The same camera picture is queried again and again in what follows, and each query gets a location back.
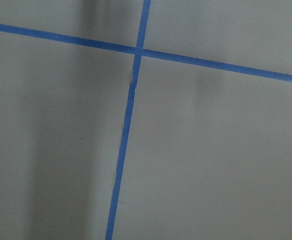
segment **blue tape strip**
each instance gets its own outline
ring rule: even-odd
[[[142,29],[144,26],[141,27],[141,32],[143,33],[143,37],[145,35],[146,29]],[[271,79],[277,79],[277,80],[283,80],[287,82],[292,82],[292,75],[285,74],[285,73],[279,73],[274,71],[267,71],[262,69],[256,69],[252,67],[246,67],[246,66],[239,66],[224,62],[218,62],[218,61],[211,61],[211,60],[205,60],[195,57],[189,57],[189,56],[182,56],[177,54],[171,54],[166,52],[160,52],[160,51],[153,51],[148,49],[142,49],[142,47],[138,46],[141,44],[140,41],[137,41],[137,47],[134,48],[132,46],[125,46],[120,44],[114,44],[110,42],[104,42],[104,41],[97,41],[87,38],[80,38],[80,37],[74,37],[74,36],[68,36],[68,35],[62,35],[47,31],[39,31],[39,30],[33,30],[23,27],[16,27],[16,26],[10,26],[10,25],[4,25],[0,24],[0,32],[5,33],[12,33],[12,34],[18,34],[18,35],[24,35],[24,36],[30,36],[35,38],[41,38],[41,39],[48,39],[58,42],[64,42],[69,44],[76,44],[76,45],[83,45],[98,49],[106,49],[121,53],[127,53],[127,54],[135,54],[139,55],[139,51],[142,51],[142,55],[145,57],[151,57],[156,59],[163,59],[163,60],[169,60],[179,63],[185,63],[185,64],[192,64],[202,67],[208,67],[208,68],[214,68],[214,69],[221,69],[236,73],[242,73],[242,74],[248,74],[248,75],[254,75],[254,76],[260,76],[265,78],[271,78]],[[134,79],[136,79],[136,76],[139,74],[139,68],[135,67],[135,71],[133,72],[135,76],[133,76]]]
[[[107,225],[106,237],[105,237],[106,240],[112,239],[112,234],[113,234],[113,229],[114,229],[114,224],[115,224],[122,171],[123,171],[125,156],[126,156],[130,122],[131,122],[132,110],[134,106],[135,90],[136,90],[137,82],[138,82],[142,50],[143,50],[144,41],[145,41],[150,1],[151,0],[144,0],[143,7],[142,7],[139,32],[138,32],[138,38],[137,38],[137,44],[136,44],[136,50],[135,50],[135,58],[134,58],[134,63],[133,63],[133,68],[132,68],[132,82],[129,87],[127,107],[126,107],[126,113],[125,113],[125,119],[124,119],[124,127],[122,130],[122,137],[121,137],[118,162],[117,162],[116,180],[115,180],[115,185],[114,185],[114,188],[112,191],[112,197],[111,197],[111,205],[110,205],[110,210],[109,210],[108,225]]]
[[[81,37],[75,37],[75,36],[68,36],[68,35],[62,35],[47,31],[39,31],[39,30],[33,30],[23,27],[16,27],[16,26],[10,26],[10,25],[4,25],[0,24],[0,32],[5,33],[12,33],[12,34],[18,34],[18,35],[25,35],[40,39],[48,39],[58,42],[64,42],[69,44],[76,44],[76,45],[83,45],[98,49],[106,49],[106,50],[112,50],[116,52],[121,53],[127,53],[127,54],[135,54],[135,48],[132,46],[125,46],[125,45],[119,45],[114,44],[110,42],[104,42],[104,41],[96,41]]]
[[[290,74],[261,70],[261,69],[256,69],[252,67],[246,67],[246,66],[233,65],[233,64],[223,63],[223,62],[218,62],[218,61],[204,60],[204,59],[195,58],[195,57],[176,55],[176,54],[153,51],[153,50],[148,50],[148,49],[143,50],[143,56],[292,82],[292,75]]]

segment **vertical tape line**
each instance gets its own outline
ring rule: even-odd
[[[134,106],[135,90],[137,87],[142,51],[143,51],[145,35],[146,35],[150,1],[151,0],[144,0],[143,6],[142,6],[139,32],[138,32],[136,49],[135,49],[135,58],[134,58],[134,63],[132,67],[132,81],[129,86],[127,106],[126,106],[125,119],[124,119],[124,127],[122,130],[121,143],[120,143],[120,149],[119,149],[119,154],[118,154],[116,179],[115,179],[114,188],[112,190],[111,204],[110,204],[110,210],[109,210],[109,216],[108,216],[108,224],[107,224],[106,237],[105,237],[106,240],[112,239],[112,234],[114,230],[118,198],[119,198],[119,192],[120,192],[120,184],[121,184],[122,172],[123,172],[127,143],[128,143],[130,122],[131,122],[132,110]]]

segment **blue painter's tape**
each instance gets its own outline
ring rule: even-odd
[[[292,82],[292,75],[274,72],[274,71],[261,70],[261,69],[256,69],[252,67],[233,65],[233,64],[223,63],[223,62],[218,62],[218,61],[204,60],[204,59],[195,58],[195,57],[176,55],[176,54],[153,51],[153,50],[148,50],[148,49],[144,49],[142,54],[145,57],[169,60],[169,61],[174,61],[174,62],[179,62],[179,63],[192,64],[192,65],[208,67],[208,68],[213,68],[213,69],[221,69],[221,70],[226,70],[226,71],[231,71],[231,72],[236,72],[236,73],[242,73],[242,74],[248,74],[248,75],[254,75],[254,76],[259,76],[259,77]]]
[[[142,50],[143,50],[144,41],[145,41],[150,1],[151,0],[144,0],[143,7],[142,7],[138,38],[137,38],[137,44],[136,44],[136,49],[135,49],[135,58],[134,58],[134,63],[133,63],[133,68],[132,68],[132,82],[129,87],[127,107],[126,107],[126,113],[125,113],[125,119],[124,119],[124,127],[122,130],[122,137],[121,137],[117,169],[116,169],[116,180],[115,180],[114,188],[112,191],[112,197],[111,197],[111,204],[110,204],[108,224],[107,224],[106,237],[105,237],[106,240],[112,239],[112,234],[113,234],[113,229],[114,229],[114,224],[115,224],[118,198],[119,198],[119,192],[120,192],[120,184],[121,184],[122,172],[123,172],[123,167],[124,167],[124,162],[125,162],[125,157],[126,157],[130,122],[131,122],[132,110],[134,106],[135,90],[136,90],[137,82],[138,82]]]
[[[93,47],[93,48],[98,48],[98,49],[112,50],[112,51],[127,53],[127,54],[135,54],[135,48],[132,46],[119,45],[119,44],[114,44],[110,42],[91,40],[87,38],[62,35],[62,34],[33,30],[33,29],[17,27],[17,26],[0,24],[0,32],[30,36],[30,37],[40,38],[40,39],[48,39],[48,40],[53,40],[53,41],[58,41],[58,42],[69,43],[69,44],[83,45],[83,46],[88,46],[88,47]]]

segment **horizontal tape line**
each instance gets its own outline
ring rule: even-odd
[[[68,35],[63,35],[63,34],[57,34],[57,33],[52,33],[52,32],[47,32],[47,31],[39,31],[39,30],[5,25],[5,24],[0,24],[0,32],[30,36],[30,37],[53,40],[53,41],[64,42],[64,43],[75,44],[75,45],[88,46],[88,47],[93,47],[93,48],[98,48],[98,49],[106,49],[106,50],[111,50],[111,51],[116,51],[116,52],[121,52],[121,53],[127,53],[127,54],[135,54],[135,48],[132,46],[125,46],[125,45],[120,45],[120,44],[115,44],[115,43],[110,43],[110,42],[97,41],[97,40],[92,40],[92,39],[87,39],[87,38],[68,36]],[[197,65],[197,66],[208,67],[208,68],[213,68],[213,69],[220,69],[220,70],[226,70],[226,71],[231,71],[231,72],[236,72],[236,73],[242,73],[242,74],[265,77],[265,78],[270,78],[270,79],[282,80],[286,82],[292,82],[291,74],[262,70],[262,69],[234,65],[234,64],[218,62],[218,61],[205,60],[205,59],[200,59],[200,58],[195,58],[195,57],[190,57],[190,56],[182,56],[182,55],[166,53],[166,52],[161,52],[161,51],[154,51],[154,50],[149,50],[149,49],[144,49],[142,52],[142,55],[145,57],[151,57],[151,58],[156,58],[156,59],[163,59],[163,60],[168,60],[168,61],[173,61],[173,62]]]
[[[17,26],[0,24],[0,32],[24,35],[24,36],[35,37],[35,38],[40,38],[40,39],[48,39],[48,40],[88,46],[88,47],[93,47],[93,48],[98,48],[98,49],[106,49],[106,50],[111,50],[111,51],[116,51],[116,52],[121,52],[121,53],[127,53],[127,54],[135,54],[135,48],[132,46],[125,46],[125,45],[114,44],[110,42],[91,40],[87,38],[68,36],[68,35],[63,35],[63,34],[33,30],[33,29],[17,27]]]
[[[205,60],[205,59],[189,57],[189,56],[182,56],[182,55],[171,54],[171,53],[166,53],[166,52],[161,52],[161,51],[153,51],[153,50],[144,49],[143,56],[292,82],[292,75],[290,74],[267,71],[267,70],[252,68],[252,67],[246,67],[246,66],[239,66],[239,65],[218,62],[218,61]]]

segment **wall surface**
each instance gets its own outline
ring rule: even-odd
[[[292,1],[0,0],[0,240],[292,239]]]

